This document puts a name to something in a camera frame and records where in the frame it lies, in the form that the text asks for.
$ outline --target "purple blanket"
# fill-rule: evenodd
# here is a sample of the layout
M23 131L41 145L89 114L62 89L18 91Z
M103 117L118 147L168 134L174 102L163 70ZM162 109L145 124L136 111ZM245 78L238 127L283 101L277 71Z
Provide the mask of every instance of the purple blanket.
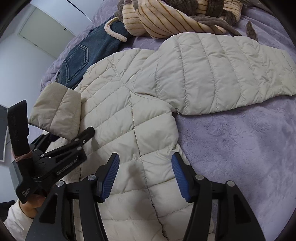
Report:
M93 23L75 37L49 68L41 86L54 79L70 49L93 27L116 10L117 0L104 1ZM234 26L245 35L251 21L259 43L286 50L296 61L296 49L280 22L265 11L243 8ZM129 39L121 50L158 49L165 39ZM179 144L197 173L224 183L233 180L241 189L267 241L282 231L296 207L296 98L279 96L262 104L201 116L175 116Z

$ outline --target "ribbed blue pad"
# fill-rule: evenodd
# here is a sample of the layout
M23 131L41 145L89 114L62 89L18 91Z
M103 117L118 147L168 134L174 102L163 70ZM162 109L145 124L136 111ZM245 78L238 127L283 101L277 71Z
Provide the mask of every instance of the ribbed blue pad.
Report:
M175 174L175 177L177 179L177 183L181 192L181 195L185 200L188 202L190 201L190 195L189 195L189 183L187 182L185 175L180 167L180 164L175 156L173 154L172 156L172 168Z
M111 192L114 180L116 178L118 169L119 169L119 155L117 154L103 181L103 188L101 193L101 199L103 201L105 201L106 198L110 196L110 192Z

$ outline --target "person's hand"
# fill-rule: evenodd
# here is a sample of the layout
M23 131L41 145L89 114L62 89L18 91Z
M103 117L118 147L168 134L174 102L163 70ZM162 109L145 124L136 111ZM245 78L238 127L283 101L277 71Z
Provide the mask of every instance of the person's hand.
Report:
M37 194L31 194L25 204L19 202L20 208L26 216L29 218L34 218L37 214L36 208L41 207L45 199L46 197Z

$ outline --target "folded sleeve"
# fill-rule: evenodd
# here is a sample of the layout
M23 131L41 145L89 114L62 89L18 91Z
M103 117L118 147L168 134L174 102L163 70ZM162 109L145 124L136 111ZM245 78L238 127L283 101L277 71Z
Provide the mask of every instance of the folded sleeve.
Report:
M8 210L4 224L17 241L25 241L33 219L27 217L20 208L19 200Z

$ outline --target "blue denim jeans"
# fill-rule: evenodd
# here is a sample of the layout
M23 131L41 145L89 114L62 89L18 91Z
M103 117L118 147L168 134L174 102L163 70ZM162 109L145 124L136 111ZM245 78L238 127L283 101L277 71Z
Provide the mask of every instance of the blue denim jeans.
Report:
M69 52L57 74L56 81L58 83L71 89L76 88L88 67L118 50L122 42L104 30L105 24L112 18L114 16L99 27L93 28L87 37ZM113 23L110 27L114 32L126 38L132 37L120 21Z

